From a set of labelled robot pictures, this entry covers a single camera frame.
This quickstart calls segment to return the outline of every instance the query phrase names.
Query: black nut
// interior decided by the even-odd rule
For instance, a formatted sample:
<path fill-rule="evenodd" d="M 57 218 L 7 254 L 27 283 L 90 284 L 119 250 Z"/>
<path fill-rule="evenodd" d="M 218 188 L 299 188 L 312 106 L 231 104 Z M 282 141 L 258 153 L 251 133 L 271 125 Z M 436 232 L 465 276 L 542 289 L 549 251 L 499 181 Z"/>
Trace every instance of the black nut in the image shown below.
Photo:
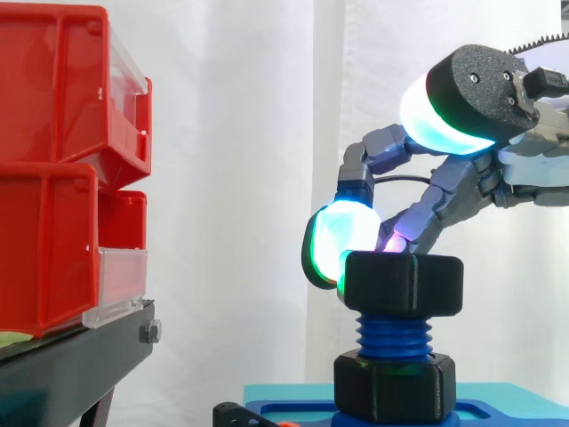
<path fill-rule="evenodd" d="M 441 423 L 456 405 L 454 362 L 431 353 L 426 362 L 360 358 L 334 361 L 334 399 L 344 414 L 371 423 Z"/>
<path fill-rule="evenodd" d="M 338 294 L 351 309 L 407 318 L 462 310 L 461 260 L 452 256 L 354 251 Z"/>

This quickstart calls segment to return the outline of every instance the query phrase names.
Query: red storage bin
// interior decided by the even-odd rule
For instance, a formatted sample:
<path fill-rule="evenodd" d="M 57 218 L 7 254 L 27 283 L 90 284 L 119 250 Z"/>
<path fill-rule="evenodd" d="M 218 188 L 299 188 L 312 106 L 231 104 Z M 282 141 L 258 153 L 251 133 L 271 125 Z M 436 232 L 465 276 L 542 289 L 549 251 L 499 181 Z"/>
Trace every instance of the red storage bin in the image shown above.
<path fill-rule="evenodd" d="M 99 6 L 0 3 L 0 162 L 81 162 L 100 185 L 150 174 L 152 84 Z"/>
<path fill-rule="evenodd" d="M 0 332 L 97 327 L 141 308 L 143 193 L 99 193 L 89 165 L 13 163 L 0 164 L 0 200 Z"/>

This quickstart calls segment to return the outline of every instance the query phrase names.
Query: black cable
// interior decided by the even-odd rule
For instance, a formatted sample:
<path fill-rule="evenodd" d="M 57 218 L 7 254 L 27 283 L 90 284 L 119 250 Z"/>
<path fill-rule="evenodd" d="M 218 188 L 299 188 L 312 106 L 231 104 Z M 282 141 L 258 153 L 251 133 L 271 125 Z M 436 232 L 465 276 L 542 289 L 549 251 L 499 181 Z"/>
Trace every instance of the black cable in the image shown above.
<path fill-rule="evenodd" d="M 416 176 L 416 175 L 388 175 L 388 176 L 380 176 L 379 178 L 375 178 L 376 184 L 381 184 L 383 182 L 392 182 L 392 181 L 416 181 L 416 182 L 423 182 L 427 185 L 430 184 L 430 179 L 425 178 L 423 176 Z"/>

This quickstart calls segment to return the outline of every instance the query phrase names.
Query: bolt thread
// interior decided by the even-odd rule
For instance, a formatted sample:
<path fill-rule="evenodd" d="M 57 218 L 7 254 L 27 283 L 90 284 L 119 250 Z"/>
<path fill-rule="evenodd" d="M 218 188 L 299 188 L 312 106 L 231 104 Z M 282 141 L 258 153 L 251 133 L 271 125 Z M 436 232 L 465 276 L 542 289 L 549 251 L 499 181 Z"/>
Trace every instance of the bolt thread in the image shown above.
<path fill-rule="evenodd" d="M 357 331 L 362 346 L 359 355 L 368 359 L 430 360 L 431 326 L 426 318 L 394 318 L 376 314 L 362 314 L 357 320 Z"/>

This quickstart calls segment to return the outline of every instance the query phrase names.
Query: white curtain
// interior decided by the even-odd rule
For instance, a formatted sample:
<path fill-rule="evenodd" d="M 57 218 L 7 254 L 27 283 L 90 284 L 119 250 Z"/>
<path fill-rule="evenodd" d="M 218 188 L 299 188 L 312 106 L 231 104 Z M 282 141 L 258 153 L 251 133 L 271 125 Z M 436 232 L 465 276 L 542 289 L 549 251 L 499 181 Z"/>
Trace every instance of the white curtain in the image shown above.
<path fill-rule="evenodd" d="M 396 122 L 405 88 L 459 45 L 560 28 L 558 0 L 99 3 L 155 87 L 153 173 L 135 187 L 148 193 L 148 297 L 164 336 L 116 388 L 108 425 L 121 427 L 209 425 L 246 384 L 330 382 L 356 348 L 356 315 L 307 285 L 300 248 L 343 150 Z M 388 218 L 421 191 L 384 184 L 376 208 Z M 465 262 L 462 314 L 432 322 L 459 381 L 569 403 L 567 219 L 490 208 L 441 237 L 434 252 Z"/>
<path fill-rule="evenodd" d="M 327 57 L 340 64 L 341 78 L 328 87 L 326 101 L 316 102 L 315 97 L 315 171 L 326 173 L 338 167 L 340 153 L 350 143 L 396 123 L 406 87 L 460 45 L 508 49 L 556 34 L 561 27 L 557 0 L 539 5 L 532 0 L 316 3 L 316 10 L 319 6 L 328 19 L 322 25 L 316 20 L 315 57 L 329 49 L 319 41 L 343 40 L 343 51 Z M 343 25 L 333 26 L 340 14 Z M 323 84 L 319 73 L 326 70 L 315 63 L 315 93 Z M 322 111 L 328 118 L 319 123 Z M 329 141 L 320 141 L 321 135 Z M 317 156 L 318 147 L 328 154 Z M 429 176 L 439 163 L 416 157 L 397 171 Z M 326 179 L 334 181 L 333 173 L 328 175 Z M 314 182 L 316 209 L 333 197 L 334 182 L 322 187 L 316 177 Z M 376 188 L 375 208 L 387 219 L 416 201 L 423 190 L 421 184 L 382 184 Z M 567 209 L 490 207 L 444 231 L 432 252 L 464 261 L 464 309 L 456 318 L 431 324 L 435 350 L 454 358 L 458 381 L 512 382 L 569 404 L 567 220 Z M 330 382 L 333 360 L 357 347 L 356 317 L 333 292 L 309 289 L 309 382 Z"/>

